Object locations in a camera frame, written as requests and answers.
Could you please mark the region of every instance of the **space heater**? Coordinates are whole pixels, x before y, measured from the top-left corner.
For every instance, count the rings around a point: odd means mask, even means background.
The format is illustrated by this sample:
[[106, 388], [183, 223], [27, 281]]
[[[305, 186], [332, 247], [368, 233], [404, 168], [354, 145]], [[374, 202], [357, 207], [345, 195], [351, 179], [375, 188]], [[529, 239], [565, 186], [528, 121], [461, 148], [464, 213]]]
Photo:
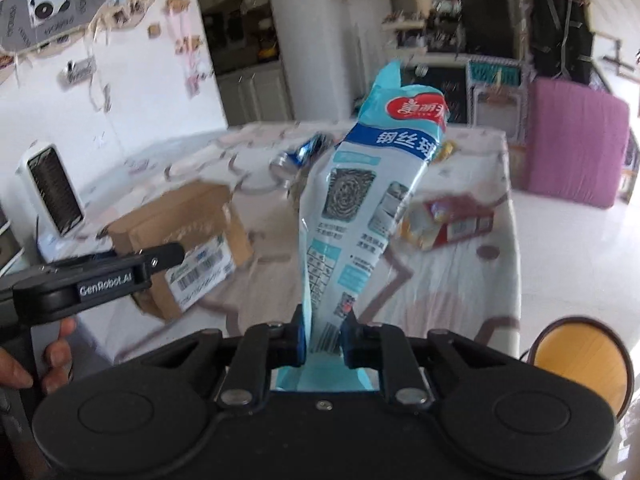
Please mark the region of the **space heater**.
[[54, 144], [32, 144], [16, 173], [35, 209], [40, 229], [65, 237], [82, 223], [82, 204]]

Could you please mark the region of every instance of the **pink mattress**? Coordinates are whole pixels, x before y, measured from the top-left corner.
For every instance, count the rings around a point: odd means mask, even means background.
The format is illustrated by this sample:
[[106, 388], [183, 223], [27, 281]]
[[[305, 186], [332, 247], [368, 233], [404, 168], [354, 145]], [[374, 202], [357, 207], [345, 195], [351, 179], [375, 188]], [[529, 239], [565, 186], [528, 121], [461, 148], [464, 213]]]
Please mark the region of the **pink mattress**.
[[628, 105], [587, 86], [537, 78], [529, 89], [525, 189], [611, 207], [629, 138]]

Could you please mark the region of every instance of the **hand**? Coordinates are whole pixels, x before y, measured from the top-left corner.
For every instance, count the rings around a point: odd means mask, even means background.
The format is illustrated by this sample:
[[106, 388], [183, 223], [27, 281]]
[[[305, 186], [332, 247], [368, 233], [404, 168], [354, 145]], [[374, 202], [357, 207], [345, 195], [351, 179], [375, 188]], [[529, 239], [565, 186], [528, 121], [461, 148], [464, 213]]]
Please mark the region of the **hand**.
[[[68, 371], [64, 367], [71, 362], [71, 348], [64, 338], [75, 329], [75, 320], [70, 317], [63, 319], [60, 338], [47, 346], [44, 352], [45, 361], [51, 366], [49, 373], [42, 378], [42, 390], [47, 395], [68, 383]], [[16, 389], [33, 386], [33, 378], [3, 348], [0, 348], [0, 386]]]

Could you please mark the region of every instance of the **tile floor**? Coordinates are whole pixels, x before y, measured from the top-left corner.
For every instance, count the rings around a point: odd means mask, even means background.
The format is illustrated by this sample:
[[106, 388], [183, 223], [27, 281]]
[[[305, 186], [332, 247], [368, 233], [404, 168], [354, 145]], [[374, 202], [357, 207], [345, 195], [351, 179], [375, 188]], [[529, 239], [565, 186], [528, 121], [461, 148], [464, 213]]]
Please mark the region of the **tile floor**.
[[600, 209], [514, 192], [522, 257], [520, 347], [551, 321], [596, 317], [612, 327], [636, 368], [635, 403], [603, 473], [640, 480], [640, 207]]

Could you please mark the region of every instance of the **patterned tablecloth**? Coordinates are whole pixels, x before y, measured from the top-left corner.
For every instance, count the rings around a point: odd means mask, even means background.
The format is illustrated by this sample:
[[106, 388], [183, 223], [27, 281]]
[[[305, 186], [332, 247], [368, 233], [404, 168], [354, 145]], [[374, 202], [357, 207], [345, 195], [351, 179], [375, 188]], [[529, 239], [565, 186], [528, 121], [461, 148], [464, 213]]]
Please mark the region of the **patterned tablecloth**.
[[[49, 248], [57, 258], [110, 247], [96, 240], [103, 227], [169, 189], [200, 178], [234, 190], [254, 257], [179, 320], [164, 323], [121, 298], [79, 315], [81, 329], [112, 362], [121, 362], [204, 328], [239, 335], [268, 320], [289, 320], [300, 302], [297, 213], [284, 182], [269, 168], [283, 149], [316, 132], [342, 138], [345, 123], [249, 124], [152, 146], [82, 190], [87, 220], [74, 240]], [[450, 126], [459, 150], [433, 164], [416, 199], [471, 193], [495, 209], [494, 230], [483, 237], [418, 251], [393, 240], [358, 298], [361, 322], [393, 323], [408, 335], [449, 328], [516, 355], [519, 344], [520, 257], [510, 200], [502, 132]]]

